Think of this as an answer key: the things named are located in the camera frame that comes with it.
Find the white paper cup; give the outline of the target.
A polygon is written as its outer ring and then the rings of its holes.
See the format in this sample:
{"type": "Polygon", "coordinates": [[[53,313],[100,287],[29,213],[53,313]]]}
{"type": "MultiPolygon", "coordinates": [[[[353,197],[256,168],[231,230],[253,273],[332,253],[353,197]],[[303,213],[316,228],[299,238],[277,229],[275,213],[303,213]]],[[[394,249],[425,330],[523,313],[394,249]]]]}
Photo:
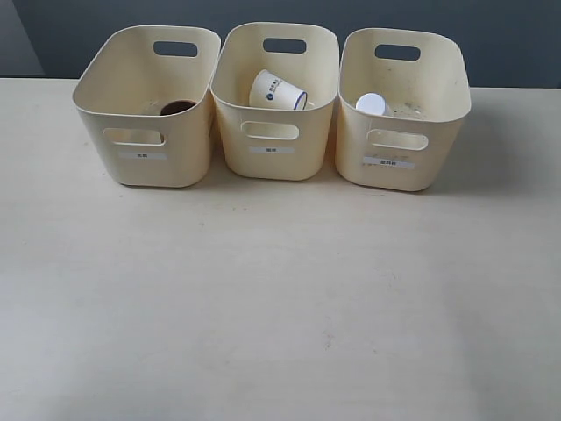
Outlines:
{"type": "Polygon", "coordinates": [[[307,102],[306,91],[266,69],[256,75],[249,94],[249,106],[253,108],[303,111],[307,102]]]}

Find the cream plastic bin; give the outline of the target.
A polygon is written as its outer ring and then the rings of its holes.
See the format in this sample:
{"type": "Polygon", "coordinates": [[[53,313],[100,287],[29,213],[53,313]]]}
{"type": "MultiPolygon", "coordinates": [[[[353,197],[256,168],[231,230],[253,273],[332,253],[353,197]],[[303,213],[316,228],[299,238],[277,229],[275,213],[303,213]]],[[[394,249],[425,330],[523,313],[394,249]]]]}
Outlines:
{"type": "Polygon", "coordinates": [[[207,174],[215,116],[209,85],[221,42],[209,29],[172,25],[131,26],[105,41],[73,102],[115,182],[184,188],[207,174]],[[161,116],[176,100],[197,105],[161,116]]]}
{"type": "Polygon", "coordinates": [[[337,36],[317,25],[253,22],[228,34],[210,84],[228,167],[238,175],[300,181],[323,165],[337,98],[337,36]],[[253,108],[263,69],[308,93],[303,111],[253,108]]]}
{"type": "Polygon", "coordinates": [[[461,49],[445,36],[364,28],[344,43],[338,83],[335,164],[347,181],[420,191],[433,183],[471,96],[461,49]],[[392,115],[355,109],[365,93],[382,95],[392,115]]]}

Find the left cream plastic bin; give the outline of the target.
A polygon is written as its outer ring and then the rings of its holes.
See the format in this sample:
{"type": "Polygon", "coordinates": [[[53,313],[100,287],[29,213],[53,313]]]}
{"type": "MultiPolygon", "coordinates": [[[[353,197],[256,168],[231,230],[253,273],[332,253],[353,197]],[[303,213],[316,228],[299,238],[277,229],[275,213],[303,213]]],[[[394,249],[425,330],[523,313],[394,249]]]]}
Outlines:
{"type": "Polygon", "coordinates": [[[209,85],[221,42],[209,29],[172,25],[131,26],[105,41],[73,102],[115,182],[184,188],[207,174],[215,116],[209,85]],[[197,105],[161,116],[176,100],[197,105]]]}

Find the right cream plastic bin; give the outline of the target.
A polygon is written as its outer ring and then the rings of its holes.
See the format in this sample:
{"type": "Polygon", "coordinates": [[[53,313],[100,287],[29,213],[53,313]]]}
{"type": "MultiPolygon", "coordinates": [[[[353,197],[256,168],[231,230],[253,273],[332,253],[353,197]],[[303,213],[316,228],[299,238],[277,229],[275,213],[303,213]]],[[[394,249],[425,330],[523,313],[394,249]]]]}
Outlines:
{"type": "Polygon", "coordinates": [[[338,83],[335,164],[347,181],[420,191],[433,183],[471,96],[461,49],[445,36],[364,28],[344,43],[338,83]],[[382,95],[392,115],[355,109],[365,93],[382,95]]]}

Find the brown wooden cup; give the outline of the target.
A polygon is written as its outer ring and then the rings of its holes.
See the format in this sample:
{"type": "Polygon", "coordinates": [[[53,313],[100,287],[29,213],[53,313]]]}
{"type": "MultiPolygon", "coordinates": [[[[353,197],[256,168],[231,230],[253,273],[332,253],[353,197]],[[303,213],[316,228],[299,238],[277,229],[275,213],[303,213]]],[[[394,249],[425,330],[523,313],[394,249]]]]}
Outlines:
{"type": "Polygon", "coordinates": [[[164,105],[160,110],[161,116],[170,116],[188,111],[195,107],[197,102],[191,100],[176,100],[164,105]]]}

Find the clear plastic bottle white cap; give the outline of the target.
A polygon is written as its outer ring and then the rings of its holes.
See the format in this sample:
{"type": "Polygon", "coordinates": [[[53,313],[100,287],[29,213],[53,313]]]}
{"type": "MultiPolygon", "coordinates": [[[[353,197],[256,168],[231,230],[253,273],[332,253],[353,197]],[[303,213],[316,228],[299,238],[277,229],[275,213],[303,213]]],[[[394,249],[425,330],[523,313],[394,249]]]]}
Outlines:
{"type": "Polygon", "coordinates": [[[386,99],[374,92],[368,92],[362,95],[355,103],[355,109],[371,116],[386,116],[392,115],[386,99]]]}

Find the middle cream plastic bin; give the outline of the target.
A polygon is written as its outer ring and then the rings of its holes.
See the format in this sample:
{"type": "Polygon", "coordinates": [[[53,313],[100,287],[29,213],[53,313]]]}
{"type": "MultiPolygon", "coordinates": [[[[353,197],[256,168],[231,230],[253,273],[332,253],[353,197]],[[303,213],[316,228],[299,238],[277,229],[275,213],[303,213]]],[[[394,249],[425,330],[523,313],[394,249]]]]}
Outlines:
{"type": "Polygon", "coordinates": [[[238,175],[300,181],[323,165],[337,98],[337,36],[317,25],[253,22],[228,34],[210,84],[228,167],[238,175]],[[263,69],[308,93],[303,111],[253,108],[263,69]]]}

